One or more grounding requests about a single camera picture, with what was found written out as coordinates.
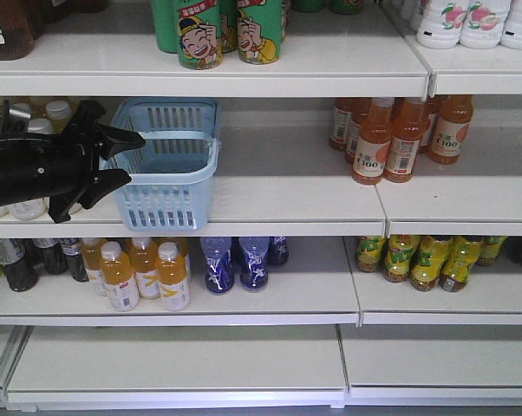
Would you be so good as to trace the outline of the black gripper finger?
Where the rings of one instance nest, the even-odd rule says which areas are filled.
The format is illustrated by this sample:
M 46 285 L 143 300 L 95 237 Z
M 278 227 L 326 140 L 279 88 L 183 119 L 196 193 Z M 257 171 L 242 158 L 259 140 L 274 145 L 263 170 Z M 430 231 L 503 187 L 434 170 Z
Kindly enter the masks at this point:
M 98 124 L 99 154 L 102 158 L 113 158 L 116 154 L 142 148 L 146 141 L 134 131 Z
M 109 193 L 130 183 L 131 180 L 130 175 L 123 169 L 100 170 L 79 197 L 79 204 L 85 209 L 91 209 Z

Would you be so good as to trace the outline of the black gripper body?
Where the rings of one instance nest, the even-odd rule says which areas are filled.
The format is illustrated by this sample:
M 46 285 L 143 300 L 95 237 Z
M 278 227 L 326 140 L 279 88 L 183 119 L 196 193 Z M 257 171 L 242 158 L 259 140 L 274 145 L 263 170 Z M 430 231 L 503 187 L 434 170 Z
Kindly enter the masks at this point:
M 101 182 L 101 125 L 105 108 L 81 101 L 60 133 L 32 133 L 29 116 L 3 102 L 0 120 L 0 206 L 46 198 L 49 216 L 56 223 L 70 220 L 69 210 L 79 204 L 92 208 L 108 194 Z

